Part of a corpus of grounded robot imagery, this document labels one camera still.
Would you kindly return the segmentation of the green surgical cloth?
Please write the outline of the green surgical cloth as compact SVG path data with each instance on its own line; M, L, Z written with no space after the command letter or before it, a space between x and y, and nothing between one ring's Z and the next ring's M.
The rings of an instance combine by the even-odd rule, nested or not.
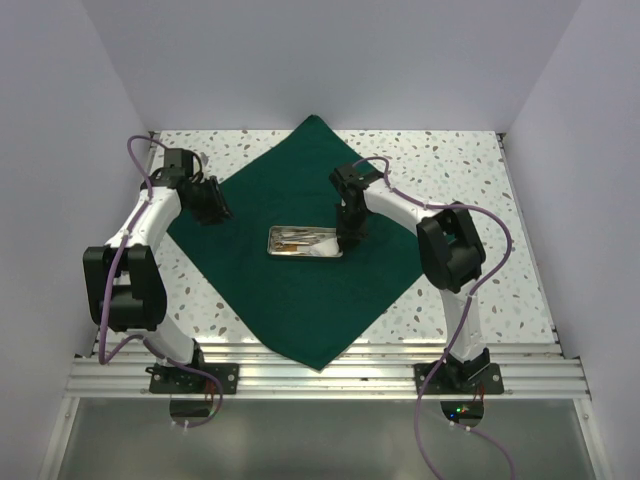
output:
M321 370L421 277L414 231L380 215L340 258L268 253L273 226L336 222L330 173L360 157L321 118L310 116L289 134L174 132L165 141L203 155L233 214L202 226L183 213L169 238L272 351Z

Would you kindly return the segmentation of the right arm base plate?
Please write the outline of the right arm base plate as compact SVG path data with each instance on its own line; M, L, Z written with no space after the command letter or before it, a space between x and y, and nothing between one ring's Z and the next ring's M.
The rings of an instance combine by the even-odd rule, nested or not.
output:
M443 363L427 382L426 395L501 395L505 392L502 374L497 363L489 363L473 377Z

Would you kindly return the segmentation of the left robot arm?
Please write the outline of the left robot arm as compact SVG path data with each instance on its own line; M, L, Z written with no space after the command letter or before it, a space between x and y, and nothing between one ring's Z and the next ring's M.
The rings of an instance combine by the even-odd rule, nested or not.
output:
M169 227L188 211L202 225L232 217L216 178L145 182L123 226L82 258L90 315L98 326L98 360L108 364L126 343L140 340L185 392L201 390L207 367L195 360L197 344L168 314L167 291L155 253Z

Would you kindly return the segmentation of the steel scissors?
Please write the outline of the steel scissors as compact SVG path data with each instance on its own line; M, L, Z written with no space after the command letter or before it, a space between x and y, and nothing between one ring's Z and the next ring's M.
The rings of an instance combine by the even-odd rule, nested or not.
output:
M270 245L277 251L296 251L319 241L320 237L309 230L282 228L271 235Z

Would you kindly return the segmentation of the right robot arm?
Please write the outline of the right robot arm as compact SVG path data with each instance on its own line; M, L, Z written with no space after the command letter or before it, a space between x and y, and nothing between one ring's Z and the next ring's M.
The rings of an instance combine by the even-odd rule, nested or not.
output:
M366 236L369 215L378 214L416 235L420 264L426 279L441 296L447 325L448 353L436 377L457 392L476 386L490 365L481 333L477 296L471 292L482 273L486 253L468 211L427 209L392 193L384 179L357 174L330 182L341 198L336 205L337 244L342 252L358 246Z

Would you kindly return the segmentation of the stainless steel tray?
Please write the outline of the stainless steel tray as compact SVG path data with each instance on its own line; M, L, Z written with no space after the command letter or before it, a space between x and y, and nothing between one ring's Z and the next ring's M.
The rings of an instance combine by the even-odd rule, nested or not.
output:
M277 257L340 258L343 255L334 228L272 226L267 253Z

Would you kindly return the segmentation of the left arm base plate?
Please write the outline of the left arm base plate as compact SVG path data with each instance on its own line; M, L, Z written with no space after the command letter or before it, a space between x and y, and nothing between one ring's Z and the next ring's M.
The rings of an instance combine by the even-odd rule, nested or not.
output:
M234 395L239 380L236 363L202 363L187 367L154 364L145 369L150 375L152 394L189 395L210 392Z

